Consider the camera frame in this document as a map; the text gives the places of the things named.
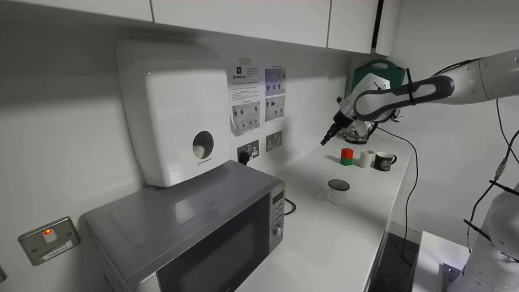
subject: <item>upper cabinet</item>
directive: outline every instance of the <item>upper cabinet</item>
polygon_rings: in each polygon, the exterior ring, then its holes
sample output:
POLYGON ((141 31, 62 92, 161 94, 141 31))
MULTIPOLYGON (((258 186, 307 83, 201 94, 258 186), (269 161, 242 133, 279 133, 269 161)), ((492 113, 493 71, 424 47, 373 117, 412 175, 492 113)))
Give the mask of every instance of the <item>upper cabinet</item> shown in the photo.
POLYGON ((375 34, 375 52, 391 55, 396 28, 401 16, 401 0, 381 0, 378 34, 375 34))
POLYGON ((153 11, 159 24, 326 47, 329 0, 153 0, 153 11))
POLYGON ((328 47, 372 52, 378 0, 331 0, 328 47))
POLYGON ((3 0, 5 3, 28 3, 59 10, 153 21, 149 0, 3 0))

